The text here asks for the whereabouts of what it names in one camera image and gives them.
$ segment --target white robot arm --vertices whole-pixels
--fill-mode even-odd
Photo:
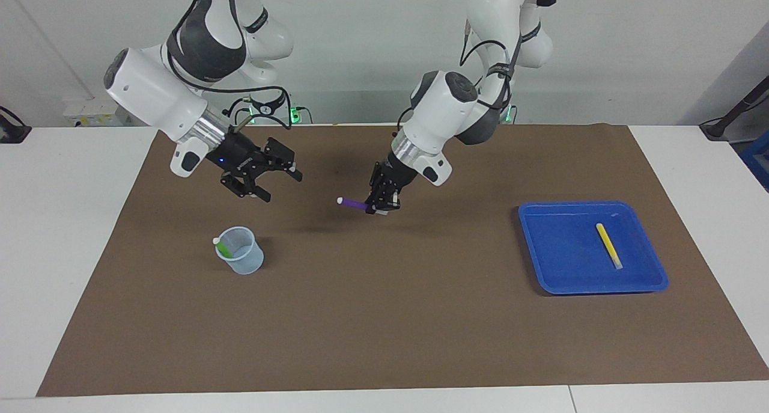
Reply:
[[[200,94],[281,90],[279,103],[289,103],[284,89],[269,86],[276,73],[266,60],[287,57],[292,49],[288,31],[269,18],[260,0],[193,0],[165,43],[127,48],[115,57],[105,74],[105,89],[127,111],[176,142],[171,158],[176,175],[187,177],[209,159],[223,169],[220,182],[230,191],[269,201],[270,194],[255,184],[256,178],[283,170],[301,181],[294,152],[271,138],[264,150],[257,147]],[[260,88],[210,88],[236,72]],[[280,122],[273,112],[257,115]]]
[[[368,213],[400,208],[399,194],[420,174],[435,186],[451,175],[445,142],[463,144],[491,138],[510,103],[514,66],[538,68],[550,58],[553,43],[541,29],[541,7],[557,0],[469,0],[460,64],[478,51],[486,75],[478,88],[456,72],[433,71],[412,92],[414,115],[395,135],[390,153],[374,165]]]

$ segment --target translucent measuring cup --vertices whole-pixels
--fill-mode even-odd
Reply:
[[[246,227],[231,227],[219,235],[219,240],[233,257],[223,256],[215,246],[216,255],[228,263],[235,273],[252,274],[264,263],[264,252],[256,243],[252,230]]]

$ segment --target blue plastic tray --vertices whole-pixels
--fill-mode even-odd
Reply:
[[[536,278],[553,295],[659,292],[667,274],[632,208],[621,201],[527,203],[518,211]],[[604,224],[617,270],[595,225]]]

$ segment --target purple marker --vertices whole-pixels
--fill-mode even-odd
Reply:
[[[365,203],[362,203],[360,201],[355,201],[355,200],[348,200],[344,197],[338,197],[337,204],[339,204],[340,206],[351,207],[353,209],[363,210],[363,211],[366,211],[366,209],[368,208],[368,205],[366,205]],[[383,214],[383,215],[387,214],[387,212],[382,210],[376,210],[376,213]]]

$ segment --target white wall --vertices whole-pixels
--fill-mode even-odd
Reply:
[[[698,124],[705,120],[723,117],[767,75],[769,75],[769,22],[703,93],[678,124]],[[761,136],[767,130],[769,130],[769,101],[740,115],[729,125],[725,136],[730,140],[752,139]]]
[[[0,0],[0,105],[30,125],[63,125],[67,100],[90,93],[19,0]]]
[[[456,70],[464,0],[263,0],[294,33],[296,49],[276,63],[294,99],[316,121],[392,121],[421,74]],[[5,14],[5,2],[0,15]],[[126,46],[167,37],[189,0],[19,0],[41,35],[102,96],[102,73]],[[521,70],[519,122],[675,124],[769,20],[767,0],[561,0],[544,26],[556,50],[542,70]],[[0,35],[5,37],[4,21]],[[10,64],[0,43],[0,100],[31,115],[38,103],[11,99],[16,76],[38,81],[38,60]],[[478,63],[465,70],[480,75]],[[35,90],[28,84],[27,90]],[[351,95],[355,92],[367,94]],[[48,106],[36,125],[61,124]]]

